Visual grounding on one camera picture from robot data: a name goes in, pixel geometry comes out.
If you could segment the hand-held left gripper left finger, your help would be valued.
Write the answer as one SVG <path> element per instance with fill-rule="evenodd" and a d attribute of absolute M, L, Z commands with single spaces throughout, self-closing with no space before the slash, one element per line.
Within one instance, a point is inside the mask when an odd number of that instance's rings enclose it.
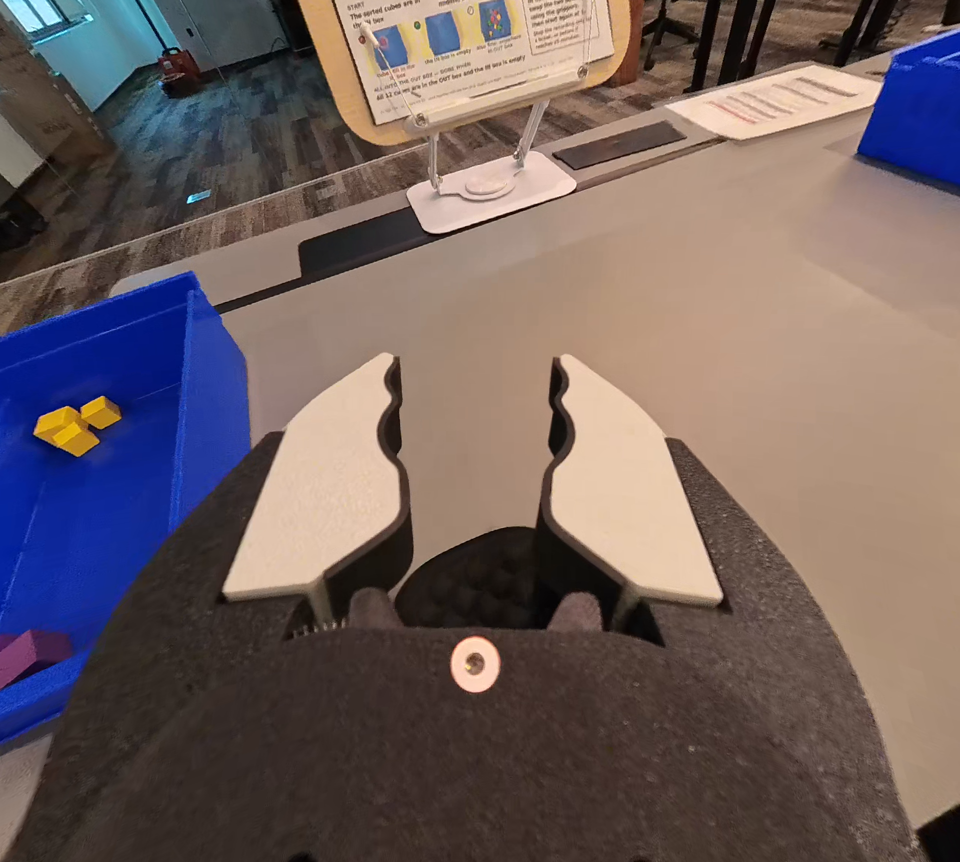
<path fill-rule="evenodd" d="M 347 618 L 356 592 L 389 592 L 412 565 L 400 359 L 382 352 L 285 426 L 222 585 L 228 603 L 297 596 Z"/>

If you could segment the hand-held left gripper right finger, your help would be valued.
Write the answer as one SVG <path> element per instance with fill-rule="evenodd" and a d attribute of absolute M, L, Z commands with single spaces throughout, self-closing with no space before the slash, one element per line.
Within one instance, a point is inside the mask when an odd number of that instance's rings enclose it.
<path fill-rule="evenodd" d="M 572 354 L 553 359 L 535 559 L 558 595 L 587 592 L 620 628 L 641 603 L 720 609 L 725 594 L 667 437 Z"/>

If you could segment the blue plastic bin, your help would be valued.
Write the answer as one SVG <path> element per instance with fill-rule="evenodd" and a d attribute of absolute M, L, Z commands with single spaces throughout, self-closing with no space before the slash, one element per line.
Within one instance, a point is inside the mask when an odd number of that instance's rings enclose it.
<path fill-rule="evenodd" d="M 1 739 L 64 710 L 122 596 L 251 448 L 247 365 L 192 272 L 1 341 L 2 634 L 63 633 L 73 656 L 2 690 Z M 122 410 L 80 458 L 39 416 L 106 396 Z"/>
<path fill-rule="evenodd" d="M 959 30 L 892 55 L 858 145 L 862 158 L 959 186 Z"/>

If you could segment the purple wooden cube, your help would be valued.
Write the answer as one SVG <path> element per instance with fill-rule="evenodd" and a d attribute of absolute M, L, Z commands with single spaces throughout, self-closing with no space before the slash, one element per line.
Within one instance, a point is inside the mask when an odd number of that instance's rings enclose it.
<path fill-rule="evenodd" d="M 1 634 L 1 689 L 8 688 L 74 654 L 68 636 L 30 629 L 18 636 Z"/>

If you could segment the black mesh chair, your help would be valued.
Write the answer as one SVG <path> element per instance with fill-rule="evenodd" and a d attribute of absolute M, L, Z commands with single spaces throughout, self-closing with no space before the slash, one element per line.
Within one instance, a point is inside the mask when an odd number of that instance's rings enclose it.
<path fill-rule="evenodd" d="M 546 628 L 560 597 L 543 580 L 534 529 L 486 532 L 414 570 L 393 601 L 408 627 Z"/>

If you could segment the black desk flap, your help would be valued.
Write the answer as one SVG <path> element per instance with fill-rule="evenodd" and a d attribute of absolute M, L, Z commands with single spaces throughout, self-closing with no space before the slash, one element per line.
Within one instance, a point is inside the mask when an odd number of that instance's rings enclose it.
<path fill-rule="evenodd" d="M 672 123 L 661 120 L 593 141 L 557 149 L 553 152 L 553 158 L 572 170 L 581 171 L 686 139 L 686 134 L 674 127 Z"/>
<path fill-rule="evenodd" d="M 433 240 L 412 208 L 397 209 L 301 242 L 297 247 L 300 277 L 328 279 Z"/>

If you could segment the laminated paper sheet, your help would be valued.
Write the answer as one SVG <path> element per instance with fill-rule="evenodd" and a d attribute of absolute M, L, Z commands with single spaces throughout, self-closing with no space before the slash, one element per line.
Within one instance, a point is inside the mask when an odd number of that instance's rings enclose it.
<path fill-rule="evenodd" d="M 715 136 L 746 141 L 859 112 L 882 82 L 821 64 L 734 82 L 666 106 Z"/>

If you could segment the small red floor device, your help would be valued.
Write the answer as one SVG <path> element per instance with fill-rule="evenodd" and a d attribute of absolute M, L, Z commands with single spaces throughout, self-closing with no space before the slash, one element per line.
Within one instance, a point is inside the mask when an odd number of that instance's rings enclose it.
<path fill-rule="evenodd" d="M 158 84 L 166 97 L 185 98 L 201 90 L 203 77 L 190 52 L 178 47 L 165 47 L 158 58 Z"/>

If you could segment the brown cardboard box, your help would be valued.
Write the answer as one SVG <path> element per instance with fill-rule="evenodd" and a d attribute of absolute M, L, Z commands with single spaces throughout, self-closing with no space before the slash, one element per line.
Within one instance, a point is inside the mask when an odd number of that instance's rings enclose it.
<path fill-rule="evenodd" d="M 1 175 L 17 189 L 43 165 L 72 167 L 114 142 L 75 89 L 1 20 Z"/>

